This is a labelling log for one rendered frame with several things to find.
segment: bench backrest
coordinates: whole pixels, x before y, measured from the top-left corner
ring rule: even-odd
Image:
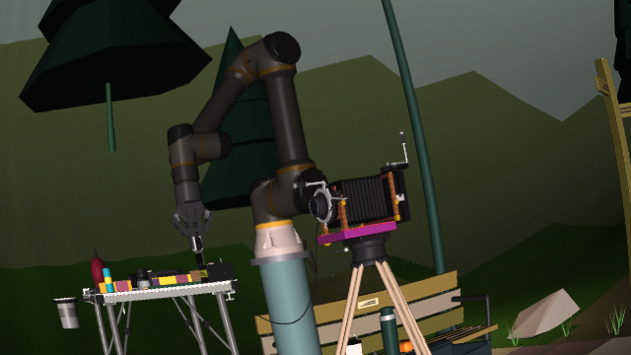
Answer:
[[[460,290],[456,289],[456,287],[457,274],[456,271],[452,271],[403,285],[400,288],[405,301],[410,307],[410,311],[412,311],[412,315],[414,315],[416,320],[419,320],[459,306],[460,302],[452,302],[452,297],[460,296]],[[393,306],[393,304],[386,290],[359,296],[350,333],[362,336],[381,331],[379,310],[388,306]],[[321,345],[324,345],[322,346],[322,355],[335,353],[345,308],[346,300],[314,307],[319,342]],[[263,317],[269,319],[269,315],[264,315]],[[276,354],[276,348],[272,346],[274,335],[272,334],[271,323],[258,317],[254,319],[256,321],[256,330],[261,335],[263,353],[265,355]],[[463,321],[463,309],[458,308],[428,319],[422,319],[418,321],[418,324],[423,334],[431,334]],[[396,322],[401,324],[401,319],[397,317]],[[398,333],[399,339],[407,338],[403,327],[398,329]],[[361,340],[364,353],[384,348],[381,334],[367,336]]]

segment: tripod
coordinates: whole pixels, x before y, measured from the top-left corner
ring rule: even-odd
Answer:
[[[350,287],[348,289],[346,309],[344,311],[344,318],[339,332],[335,355],[343,355],[344,349],[346,349],[346,346],[348,345],[348,336],[350,335],[351,327],[353,326],[355,304],[357,303],[357,296],[359,294],[359,287],[362,282],[362,274],[364,273],[365,265],[375,265],[377,267],[377,270],[384,281],[384,285],[386,286],[387,293],[394,304],[396,314],[401,317],[403,327],[405,328],[407,335],[410,337],[410,341],[412,342],[416,355],[432,354],[425,342],[425,338],[423,337],[421,330],[418,328],[418,324],[416,323],[407,302],[405,302],[405,297],[403,297],[403,293],[396,283],[392,270],[390,270],[390,266],[387,264],[389,257],[386,254],[384,244],[388,238],[389,232],[385,232],[344,241],[344,245],[350,246],[353,250],[353,274],[351,277]]]

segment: black cable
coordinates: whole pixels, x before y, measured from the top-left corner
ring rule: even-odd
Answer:
[[[265,319],[263,318],[259,313],[257,313],[252,307],[249,306],[249,304],[247,303],[247,301],[245,300],[244,296],[241,294],[241,292],[239,292],[239,290],[237,290],[237,293],[239,294],[239,296],[241,296],[241,299],[244,300],[245,304],[254,312],[254,314],[259,317],[262,320],[267,320],[269,322],[272,322],[274,324],[281,324],[281,325],[289,325],[289,324],[293,324],[295,322],[297,322],[298,320],[301,320],[306,314],[307,311],[309,310],[309,306],[312,304],[312,300],[314,299],[314,292],[316,291],[316,285],[317,285],[317,231],[319,229],[319,222],[315,223],[315,282],[314,282],[314,290],[312,291],[312,296],[309,299],[309,303],[307,304],[307,308],[305,309],[305,312],[303,313],[302,316],[300,316],[298,319],[289,322],[289,323],[282,323],[282,322],[277,322],[277,321],[273,321],[270,319]]]

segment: orange pumpkin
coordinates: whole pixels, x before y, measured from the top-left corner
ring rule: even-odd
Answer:
[[[414,347],[412,347],[412,342],[409,341],[408,339],[401,340],[398,342],[398,351],[400,351],[401,353],[406,353],[412,350],[414,350]]]

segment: red bottle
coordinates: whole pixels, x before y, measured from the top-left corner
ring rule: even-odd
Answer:
[[[104,268],[105,264],[97,255],[97,250],[95,249],[95,257],[93,257],[92,262],[90,263],[90,269],[92,270],[92,278],[95,280],[95,286],[97,288],[99,288],[100,283],[105,282],[105,278],[103,277]]]

